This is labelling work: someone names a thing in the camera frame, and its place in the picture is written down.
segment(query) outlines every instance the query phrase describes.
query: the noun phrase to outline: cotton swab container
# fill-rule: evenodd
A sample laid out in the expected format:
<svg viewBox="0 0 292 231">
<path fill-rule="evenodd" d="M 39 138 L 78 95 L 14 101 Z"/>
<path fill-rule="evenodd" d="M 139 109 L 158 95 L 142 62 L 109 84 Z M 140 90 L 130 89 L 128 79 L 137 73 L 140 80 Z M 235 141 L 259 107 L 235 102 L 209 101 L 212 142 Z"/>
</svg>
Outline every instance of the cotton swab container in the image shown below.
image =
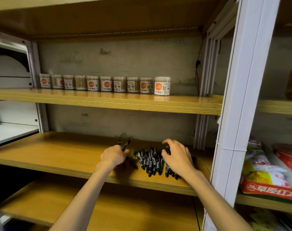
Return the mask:
<svg viewBox="0 0 292 231">
<path fill-rule="evenodd" d="M 87 90 L 100 91 L 100 78 L 95 75 L 87 75 Z"/>
<path fill-rule="evenodd" d="M 40 83 L 42 88 L 52 88 L 52 76 L 47 73 L 40 73 Z"/>
<path fill-rule="evenodd" d="M 74 80 L 77 90 L 87 90 L 87 81 L 85 75 L 75 75 Z"/>
<path fill-rule="evenodd" d="M 171 77 L 155 77 L 155 95 L 169 95 Z"/>
<path fill-rule="evenodd" d="M 67 90 L 75 90 L 75 80 L 73 75 L 64 75 L 64 86 Z"/>
<path fill-rule="evenodd" d="M 127 79 L 126 77 L 114 77 L 114 92 L 126 92 Z"/>
<path fill-rule="evenodd" d="M 153 93 L 153 79 L 151 77 L 140 78 L 140 93 L 143 94 Z"/>
<path fill-rule="evenodd" d="M 101 76 L 101 91 L 113 91 L 113 77 Z"/>
<path fill-rule="evenodd" d="M 140 78 L 139 77 L 128 77 L 127 78 L 127 91 L 129 93 L 140 92 Z"/>
<path fill-rule="evenodd" d="M 53 74 L 52 75 L 52 85 L 54 89 L 64 89 L 64 79 L 63 76 L 60 74 Z"/>
</svg>

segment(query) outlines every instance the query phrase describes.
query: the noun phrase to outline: pile of pens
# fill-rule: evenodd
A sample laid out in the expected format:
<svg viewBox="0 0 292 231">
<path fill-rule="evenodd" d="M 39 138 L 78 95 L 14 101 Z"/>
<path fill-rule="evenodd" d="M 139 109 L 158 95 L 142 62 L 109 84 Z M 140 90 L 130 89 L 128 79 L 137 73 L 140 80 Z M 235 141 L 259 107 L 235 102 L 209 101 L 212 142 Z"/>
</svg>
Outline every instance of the pile of pens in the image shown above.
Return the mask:
<svg viewBox="0 0 292 231">
<path fill-rule="evenodd" d="M 166 148 L 165 150 L 167 154 L 171 155 L 171 151 L 169 148 Z M 138 159 L 141 168 L 143 170 L 146 170 L 146 173 L 148 173 L 148 177 L 151 177 L 151 175 L 155 175 L 156 172 L 161 175 L 165 163 L 165 176 L 168 177 L 169 175 L 171 175 L 176 180 L 180 178 L 180 176 L 174 173 L 167 165 L 161 155 L 161 152 L 158 152 L 157 149 L 152 146 L 150 146 L 149 150 L 147 151 L 142 149 L 141 151 L 134 152 L 134 156 Z"/>
</svg>

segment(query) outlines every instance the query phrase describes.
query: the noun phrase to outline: hand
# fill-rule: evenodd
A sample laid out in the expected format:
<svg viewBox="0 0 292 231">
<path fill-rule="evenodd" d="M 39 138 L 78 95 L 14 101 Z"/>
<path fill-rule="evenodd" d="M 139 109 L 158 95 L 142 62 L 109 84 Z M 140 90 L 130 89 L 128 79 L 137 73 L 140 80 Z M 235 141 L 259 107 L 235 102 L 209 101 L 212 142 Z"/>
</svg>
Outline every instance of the hand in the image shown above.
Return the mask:
<svg viewBox="0 0 292 231">
<path fill-rule="evenodd" d="M 191 154 L 187 147 L 179 143 L 177 140 L 167 139 L 162 142 L 168 144 L 171 150 L 171 155 L 168 155 L 165 150 L 162 150 L 162 156 L 168 166 L 185 179 L 190 170 L 194 170 Z"/>
<path fill-rule="evenodd" d="M 123 163 L 126 156 L 129 154 L 129 150 L 122 151 L 120 145 L 115 145 L 104 150 L 101 154 L 101 162 L 106 162 L 111 164 L 114 168 L 115 166 Z"/>
</svg>

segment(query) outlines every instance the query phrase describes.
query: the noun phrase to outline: product label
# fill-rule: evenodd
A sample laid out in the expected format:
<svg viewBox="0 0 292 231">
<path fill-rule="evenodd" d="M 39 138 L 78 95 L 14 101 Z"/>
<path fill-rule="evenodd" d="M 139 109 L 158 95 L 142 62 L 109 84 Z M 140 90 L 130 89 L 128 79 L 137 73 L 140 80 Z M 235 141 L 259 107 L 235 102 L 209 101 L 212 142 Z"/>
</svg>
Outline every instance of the product label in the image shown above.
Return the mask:
<svg viewBox="0 0 292 231">
<path fill-rule="evenodd" d="M 122 88 L 121 85 L 122 85 L 121 81 L 114 81 L 114 91 L 123 92 L 125 88 Z"/>
<path fill-rule="evenodd" d="M 89 91 L 99 91 L 99 81 L 98 80 L 87 80 L 87 89 Z"/>
<path fill-rule="evenodd" d="M 135 81 L 128 81 L 128 92 L 136 92 Z"/>
<path fill-rule="evenodd" d="M 113 81 L 111 80 L 102 80 L 101 81 L 101 91 L 112 91 Z"/>
<path fill-rule="evenodd" d="M 57 81 L 57 87 L 58 88 L 64 88 L 65 82 L 64 82 L 64 80 L 62 78 L 57 78 L 56 81 Z"/>
<path fill-rule="evenodd" d="M 41 87 L 42 88 L 51 88 L 52 87 L 52 80 L 51 78 L 41 78 Z"/>
<path fill-rule="evenodd" d="M 73 90 L 73 81 L 72 79 L 64 79 L 65 82 L 65 89 Z"/>
<path fill-rule="evenodd" d="M 140 93 L 152 93 L 152 82 L 151 81 L 141 81 L 140 82 Z"/>
<path fill-rule="evenodd" d="M 170 82 L 155 82 L 155 94 L 169 95 L 170 86 Z"/>
</svg>

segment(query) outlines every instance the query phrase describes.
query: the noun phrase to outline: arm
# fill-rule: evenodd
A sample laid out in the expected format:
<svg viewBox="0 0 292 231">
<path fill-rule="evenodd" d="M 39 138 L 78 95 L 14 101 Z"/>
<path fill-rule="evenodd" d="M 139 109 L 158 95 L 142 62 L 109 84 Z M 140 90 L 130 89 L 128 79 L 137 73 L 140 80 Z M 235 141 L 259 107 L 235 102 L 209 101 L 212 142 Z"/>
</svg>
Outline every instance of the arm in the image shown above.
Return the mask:
<svg viewBox="0 0 292 231">
<path fill-rule="evenodd" d="M 171 169 L 193 188 L 218 231 L 252 231 L 249 224 L 212 187 L 201 171 L 194 168 L 188 148 L 176 140 L 167 139 L 171 155 L 165 150 L 162 156 Z"/>
<path fill-rule="evenodd" d="M 85 231 L 100 190 L 113 168 L 124 162 L 129 150 L 119 145 L 105 149 L 94 173 L 61 214 L 50 231 Z"/>
</svg>

